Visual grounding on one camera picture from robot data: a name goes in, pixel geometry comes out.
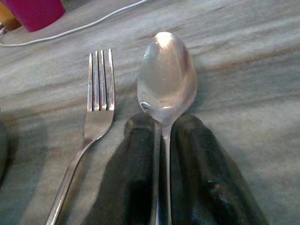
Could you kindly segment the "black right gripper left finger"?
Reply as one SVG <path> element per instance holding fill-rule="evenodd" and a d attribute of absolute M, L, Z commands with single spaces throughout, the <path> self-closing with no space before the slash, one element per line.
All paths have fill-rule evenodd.
<path fill-rule="evenodd" d="M 153 225 L 158 195 L 161 126 L 141 112 L 125 124 L 124 138 L 106 164 L 84 225 Z"/>

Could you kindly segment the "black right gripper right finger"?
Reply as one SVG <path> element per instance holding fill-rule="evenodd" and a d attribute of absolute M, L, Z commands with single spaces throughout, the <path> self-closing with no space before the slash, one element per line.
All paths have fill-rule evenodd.
<path fill-rule="evenodd" d="M 268 224 L 239 167 L 196 116 L 173 124 L 170 160 L 172 224 Z"/>

